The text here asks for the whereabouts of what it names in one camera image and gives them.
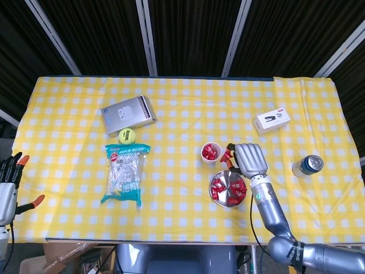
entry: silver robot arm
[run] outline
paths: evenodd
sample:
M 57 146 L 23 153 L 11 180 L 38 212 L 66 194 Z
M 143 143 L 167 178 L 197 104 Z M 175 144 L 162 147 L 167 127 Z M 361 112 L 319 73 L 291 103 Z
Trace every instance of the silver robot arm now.
M 365 273 L 365 254 L 325 244 L 305 244 L 291 233 L 269 177 L 267 164 L 257 144 L 236 144 L 234 157 L 250 188 L 267 230 L 275 236 L 269 241 L 270 256 L 278 263 L 303 267 L 323 273 Z

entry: table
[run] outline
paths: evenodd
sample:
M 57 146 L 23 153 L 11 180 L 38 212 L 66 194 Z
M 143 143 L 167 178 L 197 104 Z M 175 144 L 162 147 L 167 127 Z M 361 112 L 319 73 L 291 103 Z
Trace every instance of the table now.
M 100 108 L 140 94 L 150 98 L 158 118 L 136 130 L 137 141 L 152 146 L 141 181 L 142 207 L 116 200 L 100 204 L 108 173 L 104 145 L 117 142 L 106 134 Z M 278 107 L 286 108 L 291 122 L 259 136 L 253 118 Z M 201 146 L 208 141 L 261 146 L 299 240 L 365 241 L 359 156 L 330 79 L 103 77 L 38 79 L 13 152 L 31 156 L 19 204 L 40 194 L 46 198 L 36 210 L 16 216 L 16 241 L 255 242 L 250 197 L 237 208 L 219 207 L 209 197 L 209 179 L 226 167 L 201 161 Z M 308 154 L 320 155 L 325 167 L 298 179 L 291 165 Z M 253 223 L 267 243 L 271 234 L 255 205 Z

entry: snack bag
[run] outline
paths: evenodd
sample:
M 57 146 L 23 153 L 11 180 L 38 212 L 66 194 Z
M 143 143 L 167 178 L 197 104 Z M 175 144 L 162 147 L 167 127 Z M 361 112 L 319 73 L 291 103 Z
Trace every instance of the snack bag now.
M 136 201 L 141 206 L 140 178 L 143 159 L 151 147 L 146 144 L 105 146 L 109 163 L 108 184 L 101 202 L 108 199 Z

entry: metal bowl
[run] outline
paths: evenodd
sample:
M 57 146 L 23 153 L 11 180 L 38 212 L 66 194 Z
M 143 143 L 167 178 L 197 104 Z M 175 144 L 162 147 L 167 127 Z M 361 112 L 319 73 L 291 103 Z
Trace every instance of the metal bowl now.
M 227 188 L 226 190 L 223 190 L 222 192 L 218 193 L 218 200 L 214 200 L 213 195 L 212 195 L 212 185 L 216 179 L 221 179 L 221 183 Z M 230 172 L 229 170 L 223 170 L 223 171 L 220 171 L 220 172 L 214 174 L 214 176 L 211 178 L 210 183 L 209 183 L 210 197 L 212 197 L 212 199 L 217 204 L 219 204 L 220 206 L 223 206 L 223 207 L 236 207 L 236 206 L 240 205 L 242 202 L 239 204 L 236 204 L 236 205 L 230 205 L 227 203 L 228 197 L 234 196 L 231 193 L 231 190 L 229 188 L 230 182 L 236 182 L 240 179 L 242 179 L 242 177 L 240 177 L 239 174 Z

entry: floor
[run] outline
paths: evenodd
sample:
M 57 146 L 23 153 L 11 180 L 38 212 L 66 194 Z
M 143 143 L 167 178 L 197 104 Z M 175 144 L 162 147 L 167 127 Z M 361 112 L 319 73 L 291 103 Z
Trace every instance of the floor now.
M 11 155 L 11 147 L 13 145 L 13 139 L 0 139 L 0 160 L 4 160 Z M 272 273 L 272 274 L 286 274 L 289 273 L 288 267 L 285 265 L 278 264 L 273 261 L 267 255 L 262 258 L 262 271 L 260 266 L 262 251 L 260 248 L 256 248 L 256 261 L 257 261 L 257 274 L 262 273 Z M 37 257 L 44 255 L 43 246 L 41 244 L 15 244 L 14 253 L 9 262 L 7 270 L 4 274 L 17 274 L 19 273 L 19 268 L 22 260 L 31 257 Z M 70 264 L 62 274 L 72 274 L 73 265 Z M 242 267 L 240 273 L 250 273 L 250 271 L 245 272 L 245 268 Z M 319 272 L 308 269 L 307 274 L 317 274 Z

